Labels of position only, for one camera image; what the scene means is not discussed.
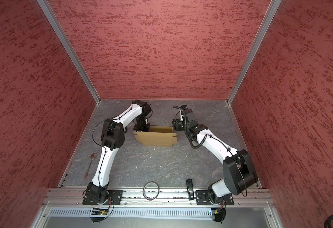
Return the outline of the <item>brown cardboard box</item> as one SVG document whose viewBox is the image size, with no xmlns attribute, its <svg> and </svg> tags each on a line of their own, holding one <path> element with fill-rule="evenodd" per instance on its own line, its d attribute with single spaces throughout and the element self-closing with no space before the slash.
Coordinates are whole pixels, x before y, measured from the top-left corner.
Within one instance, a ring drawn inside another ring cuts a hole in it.
<svg viewBox="0 0 333 228">
<path fill-rule="evenodd" d="M 176 133 L 172 126 L 150 126 L 147 132 L 134 131 L 137 142 L 143 146 L 171 147 L 178 142 Z"/>
</svg>

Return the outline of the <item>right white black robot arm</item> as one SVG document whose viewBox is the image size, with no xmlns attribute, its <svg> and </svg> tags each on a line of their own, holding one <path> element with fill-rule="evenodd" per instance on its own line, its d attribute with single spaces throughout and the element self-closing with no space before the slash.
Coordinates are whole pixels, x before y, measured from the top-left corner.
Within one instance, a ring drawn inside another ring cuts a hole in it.
<svg viewBox="0 0 333 228">
<path fill-rule="evenodd" d="M 223 178 L 212 183 L 207 190 L 207 199 L 220 203 L 226 195 L 247 196 L 247 189 L 258 182 L 258 175 L 247 150 L 233 148 L 214 135 L 204 124 L 198 123 L 192 109 L 173 106 L 180 114 L 172 121 L 176 131 L 183 131 L 193 149 L 208 149 L 223 165 Z"/>
</svg>

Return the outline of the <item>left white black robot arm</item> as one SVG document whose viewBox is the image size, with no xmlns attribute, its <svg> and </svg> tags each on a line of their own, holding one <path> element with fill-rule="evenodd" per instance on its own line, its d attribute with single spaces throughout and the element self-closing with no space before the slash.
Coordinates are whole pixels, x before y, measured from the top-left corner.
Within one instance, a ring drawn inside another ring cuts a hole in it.
<svg viewBox="0 0 333 228">
<path fill-rule="evenodd" d="M 151 103 L 135 100 L 123 113 L 101 121 L 101 143 L 98 144 L 101 147 L 100 161 L 92 181 L 87 185 L 84 199 L 98 205 L 110 203 L 109 175 L 115 156 L 125 142 L 126 128 L 135 120 L 135 131 L 149 131 L 148 115 L 152 115 Z"/>
</svg>

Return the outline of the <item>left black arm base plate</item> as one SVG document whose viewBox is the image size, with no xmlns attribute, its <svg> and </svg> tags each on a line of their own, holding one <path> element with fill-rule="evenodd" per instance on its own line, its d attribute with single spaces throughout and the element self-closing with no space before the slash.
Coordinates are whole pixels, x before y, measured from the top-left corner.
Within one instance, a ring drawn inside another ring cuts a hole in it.
<svg viewBox="0 0 333 228">
<path fill-rule="evenodd" d="M 106 206 L 109 204 L 120 205 L 122 199 L 122 190 L 102 191 L 99 196 L 86 191 L 83 197 L 83 205 Z"/>
</svg>

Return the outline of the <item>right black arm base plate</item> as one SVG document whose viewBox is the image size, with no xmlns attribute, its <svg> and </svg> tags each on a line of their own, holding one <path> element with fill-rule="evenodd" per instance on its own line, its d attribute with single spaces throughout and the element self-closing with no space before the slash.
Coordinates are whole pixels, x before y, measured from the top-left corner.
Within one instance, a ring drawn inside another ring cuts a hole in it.
<svg viewBox="0 0 333 228">
<path fill-rule="evenodd" d="M 212 200 L 212 198 L 209 196 L 209 191 L 206 190 L 197 190 L 195 191 L 195 199 L 198 206 L 232 206 L 234 205 L 234 200 L 232 194 L 225 195 L 221 198 L 218 198 L 216 200 Z"/>
</svg>

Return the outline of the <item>aluminium front rail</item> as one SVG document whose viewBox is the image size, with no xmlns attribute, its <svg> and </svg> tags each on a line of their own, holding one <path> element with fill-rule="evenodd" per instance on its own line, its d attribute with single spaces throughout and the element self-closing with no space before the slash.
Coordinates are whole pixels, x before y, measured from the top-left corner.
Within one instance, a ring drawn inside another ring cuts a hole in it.
<svg viewBox="0 0 333 228">
<path fill-rule="evenodd" d="M 123 195 L 117 207 L 208 207 L 198 206 L 196 199 L 188 200 L 188 192 L 184 188 L 109 188 L 122 190 Z M 48 190 L 42 206 L 85 207 L 82 204 L 85 188 L 54 188 Z M 275 203 L 268 189 L 250 188 L 247 196 L 233 196 L 234 205 L 228 208 L 274 208 Z"/>
</svg>

